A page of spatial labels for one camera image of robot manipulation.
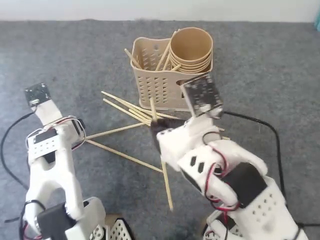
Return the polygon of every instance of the black cable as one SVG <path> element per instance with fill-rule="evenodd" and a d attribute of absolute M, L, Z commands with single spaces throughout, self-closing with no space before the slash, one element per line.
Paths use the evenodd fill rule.
<path fill-rule="evenodd" d="M 28 204 L 38 204 L 42 210 L 46 210 L 46 207 L 38 200 L 29 200 L 29 201 L 26 201 L 23 205 L 23 208 L 22 208 L 22 211 L 21 211 L 21 214 L 20 214 L 20 218 L 19 218 L 19 239 L 20 240 L 24 240 L 24 238 L 26 239 L 29 239 L 29 240 L 34 240 L 35 238 L 31 238 L 31 237 L 28 237 L 28 236 L 25 236 L 25 233 L 24 233 L 24 215 L 25 215 L 25 211 L 26 211 L 26 206 Z"/>
<path fill-rule="evenodd" d="M 1 143 L 0 143 L 0 157 L 1 157 L 1 163 L 2 166 L 4 168 L 4 170 L 17 182 L 19 183 L 24 189 L 28 190 L 28 186 L 21 180 L 19 179 L 7 166 L 6 161 L 5 161 L 5 157 L 4 157 L 4 144 L 6 141 L 6 138 L 10 132 L 10 130 L 17 125 L 18 123 L 20 123 L 22 120 L 27 119 L 28 117 L 30 117 L 31 115 L 33 115 L 36 112 L 37 108 L 35 109 L 35 111 L 30 112 L 22 117 L 20 117 L 18 120 L 16 120 L 10 127 L 8 127 L 8 129 L 5 131 L 2 139 L 1 139 Z"/>
<path fill-rule="evenodd" d="M 280 188 L 281 188 L 281 192 L 282 192 L 285 200 L 287 200 L 285 181 L 284 181 L 284 172 L 283 172 L 283 166 L 282 166 L 282 160 L 281 160 L 280 138 L 279 138 L 277 130 L 271 124 L 269 124 L 268 122 L 262 121 L 260 119 L 255 118 L 255 117 L 243 115 L 243 114 L 232 112 L 232 111 L 224 111 L 224 113 L 227 114 L 227 115 L 231 115 L 231 116 L 247 119 L 247 120 L 250 120 L 250 121 L 265 125 L 265 126 L 269 127 L 274 132 L 275 139 L 276 139 L 276 156 L 277 156 L 277 163 L 278 163 L 278 170 L 279 170 Z M 297 222 L 296 224 L 298 225 L 298 231 L 297 231 L 295 237 L 293 238 L 293 240 L 298 239 L 299 234 L 300 234 L 301 230 L 304 227 L 320 227 L 320 223 L 301 223 L 301 222 Z"/>
<path fill-rule="evenodd" d="M 283 171 L 282 160 L 281 160 L 280 138 L 279 138 L 279 134 L 278 134 L 277 130 L 270 123 L 268 123 L 266 121 L 262 121 L 260 119 L 255 118 L 255 117 L 246 116 L 246 115 L 232 112 L 232 111 L 223 111 L 223 113 L 265 125 L 272 130 L 272 132 L 275 135 L 275 140 L 276 140 L 276 158 L 277 158 L 278 170 L 279 170 L 280 188 L 281 188 L 282 195 L 284 196 L 284 199 L 287 200 L 287 193 L 286 193 L 285 180 L 284 180 L 284 171 Z"/>
<path fill-rule="evenodd" d="M 206 143 L 206 141 L 205 141 L 205 136 L 207 136 L 207 135 L 209 135 L 209 134 L 218 134 L 219 137 L 220 137 L 220 139 L 222 139 L 222 137 L 221 137 L 221 135 L 220 135 L 219 132 L 217 132 L 217 131 L 208 131 L 208 132 L 206 132 L 206 133 L 202 136 L 202 142 L 203 142 L 204 145 L 208 145 L 208 144 Z"/>
<path fill-rule="evenodd" d="M 227 238 L 228 238 L 228 232 L 229 232 L 228 227 L 226 227 L 225 230 L 226 230 L 226 232 L 225 232 L 224 240 L 227 240 Z"/>

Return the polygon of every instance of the wooden chopstick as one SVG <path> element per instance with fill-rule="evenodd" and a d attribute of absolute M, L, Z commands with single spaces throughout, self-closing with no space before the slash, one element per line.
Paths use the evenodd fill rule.
<path fill-rule="evenodd" d="M 128 57 L 130 58 L 130 60 L 134 63 L 134 65 L 139 68 L 142 69 L 142 67 L 140 66 L 140 64 L 137 62 L 137 60 L 135 60 L 134 56 L 132 56 L 132 54 L 125 48 L 124 49 L 125 53 L 128 55 Z"/>
<path fill-rule="evenodd" d="M 137 119 L 138 121 L 140 121 L 140 122 L 142 122 L 142 123 L 145 122 L 144 119 L 142 119 L 142 118 L 140 118 L 140 117 L 137 117 L 136 115 L 134 115 L 134 114 L 132 114 L 131 112 L 123 109 L 122 107 L 114 104 L 113 102 L 111 102 L 111 101 L 109 101 L 109 100 L 107 100 L 107 99 L 105 99 L 105 98 L 103 99 L 103 101 L 106 102 L 107 104 L 110 104 L 111 106 L 115 107 L 116 109 L 120 110 L 121 112 L 123 112 L 123 113 L 125 113 L 125 114 L 128 114 L 129 116 L 133 117 L 134 119 Z"/>
<path fill-rule="evenodd" d="M 108 92 L 101 91 L 101 93 L 104 94 L 104 95 L 106 95 L 106 96 L 108 96 L 108 97 L 110 97 L 110 98 L 112 98 L 112 99 L 114 99 L 114 100 L 116 100 L 116 101 L 118 101 L 119 103 L 123 104 L 124 106 L 126 106 L 126 107 L 128 107 L 128 108 L 131 108 L 131 109 L 132 109 L 132 108 L 135 108 L 135 109 L 140 110 L 141 112 L 144 112 L 144 113 L 146 113 L 146 114 L 149 114 L 150 116 L 152 115 L 152 112 L 151 112 L 150 110 L 143 109 L 142 107 L 136 106 L 136 105 L 134 105 L 134 104 L 132 104 L 132 103 L 130 103 L 130 102 L 127 102 L 127 101 L 125 101 L 125 100 L 123 100 L 123 99 L 121 99 L 121 98 L 119 98 L 119 97 L 117 97 L 117 96 L 114 96 L 114 95 L 112 95 L 112 94 L 110 94 L 110 93 L 108 93 Z M 160 113 L 160 112 L 157 112 L 156 115 L 157 115 L 158 117 L 160 116 L 159 118 L 164 117 L 164 118 L 168 118 L 168 119 L 181 119 L 181 118 L 179 118 L 179 117 L 167 115 L 167 114 Z"/>
<path fill-rule="evenodd" d="M 89 144 L 92 144 L 92 145 L 95 145 L 95 146 L 97 146 L 97 147 L 99 147 L 99 148 L 102 148 L 102 149 L 104 149 L 104 150 L 107 150 L 107 151 L 109 151 L 109 152 L 111 152 L 111 153 L 113 153 L 113 154 L 117 154 L 117 155 L 119 155 L 119 156 L 121 156 L 121 157 L 123 157 L 123 158 L 126 158 L 126 159 L 128 159 L 128 160 L 130 160 L 130 161 L 133 161 L 133 162 L 135 162 L 135 163 L 137 163 L 137 164 L 140 164 L 140 165 L 142 165 L 142 166 L 145 166 L 145 167 L 147 167 L 147 168 L 150 168 L 150 169 L 152 169 L 152 170 L 155 170 L 155 171 L 157 171 L 157 172 L 159 172 L 159 173 L 162 173 L 163 171 L 161 170 L 161 169 L 159 169 L 159 168 L 157 168 L 157 167 L 155 167 L 155 166 L 153 166 L 153 165 L 151 165 L 151 164 L 149 164 L 149 163 L 146 163 L 146 162 L 144 162 L 144 161 L 141 161 L 141 160 L 139 160 L 139 159 L 136 159 L 136 158 L 134 158 L 134 157 L 132 157 L 132 156 L 129 156 L 129 155 L 127 155 L 127 154 L 124 154 L 124 153 L 122 153 L 122 152 L 120 152 L 120 151 L 117 151 L 117 150 L 115 150 L 115 149 L 113 149 L 113 148 L 110 148 L 110 147 L 108 147 L 108 146 L 105 146 L 105 145 L 102 145 L 102 144 L 100 144 L 100 143 L 97 143 L 97 142 L 95 142 L 95 141 L 92 141 L 92 140 L 85 140 L 87 143 L 89 143 Z"/>
<path fill-rule="evenodd" d="M 94 139 L 94 138 L 97 138 L 97 137 L 105 136 L 105 135 L 108 135 L 108 134 L 117 133 L 117 132 L 120 132 L 120 131 L 123 131 L 123 130 L 136 128 L 136 127 L 139 127 L 139 126 L 142 126 L 142 125 L 145 125 L 145 123 L 139 122 L 139 123 L 136 123 L 136 124 L 133 124 L 133 125 L 124 126 L 124 127 L 120 127 L 120 128 L 117 128 L 117 129 L 112 129 L 112 130 L 109 130 L 109 131 L 96 133 L 96 134 L 87 136 L 86 139 L 90 140 L 90 139 Z"/>
<path fill-rule="evenodd" d="M 159 61 L 158 65 L 157 65 L 156 68 L 155 68 L 156 71 L 159 70 L 162 62 L 164 61 L 166 55 L 167 55 L 168 52 L 169 52 L 172 37 L 170 38 L 169 43 L 168 43 L 168 45 L 166 46 L 166 48 L 165 48 L 165 50 L 164 50 L 164 52 L 163 52 L 163 54 L 162 54 L 162 56 L 161 56 L 161 58 L 160 58 L 160 61 Z"/>
<path fill-rule="evenodd" d="M 156 106 L 154 103 L 154 99 L 150 98 L 150 107 L 151 107 L 151 112 L 152 112 L 152 120 L 157 121 L 157 112 L 156 112 Z M 170 191 L 170 185 L 169 185 L 169 178 L 168 178 L 168 173 L 167 173 L 167 167 L 166 163 L 164 161 L 161 161 L 162 165 L 162 172 L 163 172 L 163 177 L 164 177 L 164 185 L 165 185 L 165 190 L 166 190 L 166 196 L 168 198 L 168 203 L 169 203 L 169 208 L 171 211 L 174 210 L 174 205 L 172 202 L 172 197 L 171 197 L 171 191 Z"/>

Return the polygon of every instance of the cup rim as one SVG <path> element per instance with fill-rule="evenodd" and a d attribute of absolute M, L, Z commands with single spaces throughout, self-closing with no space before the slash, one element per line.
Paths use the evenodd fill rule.
<path fill-rule="evenodd" d="M 202 57 L 200 57 L 200 58 L 197 58 L 197 59 L 194 59 L 194 60 L 186 60 L 186 59 L 183 59 L 183 58 L 181 58 L 181 57 L 178 57 L 178 56 L 175 54 L 175 52 L 173 51 L 173 49 L 172 49 L 172 39 L 174 39 L 179 32 L 184 31 L 184 30 L 189 30 L 189 29 L 197 29 L 197 30 L 200 30 L 200 31 L 204 32 L 204 33 L 209 37 L 209 39 L 211 40 L 211 48 L 209 49 L 209 51 L 208 51 L 204 56 L 202 56 Z M 172 37 L 172 39 L 171 39 L 171 41 L 170 41 L 170 51 L 172 52 L 172 55 L 174 56 L 174 58 L 175 58 L 177 61 L 179 61 L 180 63 L 183 63 L 183 64 L 194 65 L 194 64 L 200 63 L 200 62 L 202 62 L 204 59 L 206 59 L 210 53 L 213 52 L 213 48 L 214 48 L 214 40 L 213 40 L 213 38 L 211 37 L 211 35 L 210 35 L 207 31 L 205 31 L 205 30 L 203 30 L 203 29 L 201 29 L 201 28 L 198 28 L 198 27 L 193 27 L 193 26 L 192 26 L 192 27 L 182 28 L 182 29 L 180 29 L 179 31 L 177 31 L 177 33 Z"/>

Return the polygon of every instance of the paper cup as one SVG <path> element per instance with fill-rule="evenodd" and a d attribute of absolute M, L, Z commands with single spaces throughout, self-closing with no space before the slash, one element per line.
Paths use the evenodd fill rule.
<path fill-rule="evenodd" d="M 214 41 L 209 33 L 196 27 L 179 30 L 170 42 L 172 58 L 186 65 L 203 62 L 212 53 L 213 47 Z"/>

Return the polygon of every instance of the red wire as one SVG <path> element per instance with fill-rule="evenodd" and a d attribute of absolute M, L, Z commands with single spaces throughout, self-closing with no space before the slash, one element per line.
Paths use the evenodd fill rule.
<path fill-rule="evenodd" d="M 209 146 L 212 148 L 212 150 L 213 150 L 214 152 L 216 152 L 217 154 L 219 154 L 219 155 L 221 156 L 221 158 L 222 158 L 222 160 L 223 160 L 223 169 L 222 169 L 221 176 L 224 176 L 225 173 L 226 173 L 226 171 L 227 171 L 227 167 L 228 167 L 227 159 L 226 159 L 226 157 L 225 157 L 219 150 L 217 150 L 216 148 L 214 148 L 214 147 L 211 146 L 211 145 L 209 145 Z"/>
<path fill-rule="evenodd" d="M 224 176 L 227 172 L 227 167 L 228 167 L 228 162 L 227 162 L 227 159 L 226 157 L 220 152 L 218 151 L 217 149 L 215 149 L 213 146 L 210 146 L 212 148 L 212 150 L 214 152 L 216 152 L 217 154 L 219 154 L 223 160 L 223 169 L 222 169 L 222 173 L 219 174 L 220 176 Z M 214 171 L 215 171 L 215 165 L 216 163 L 213 163 L 210 168 L 209 168 L 209 171 L 207 173 L 207 176 L 206 176 L 206 179 L 205 179 L 205 185 L 204 185 L 204 196 L 206 199 L 208 199 L 211 203 L 211 205 L 216 209 L 216 210 L 219 210 L 219 211 L 223 211 L 225 213 L 227 212 L 231 212 L 231 211 L 235 211 L 239 208 L 240 206 L 240 203 L 238 202 L 233 208 L 229 208 L 229 207 L 220 207 L 220 206 L 215 206 L 213 203 L 218 203 L 220 202 L 220 199 L 216 198 L 216 199 L 213 199 L 214 196 L 210 196 L 208 197 L 207 196 L 207 191 L 208 191 L 208 188 L 209 188 L 209 182 L 210 182 L 210 177 L 212 174 L 214 174 Z"/>
<path fill-rule="evenodd" d="M 28 223 L 25 223 L 24 227 L 23 227 L 23 237 L 24 239 L 27 239 L 27 240 L 41 240 L 42 239 L 42 236 L 39 235 L 39 236 L 36 236 L 34 238 L 31 238 L 31 237 L 28 237 L 26 236 L 26 230 L 28 228 Z"/>

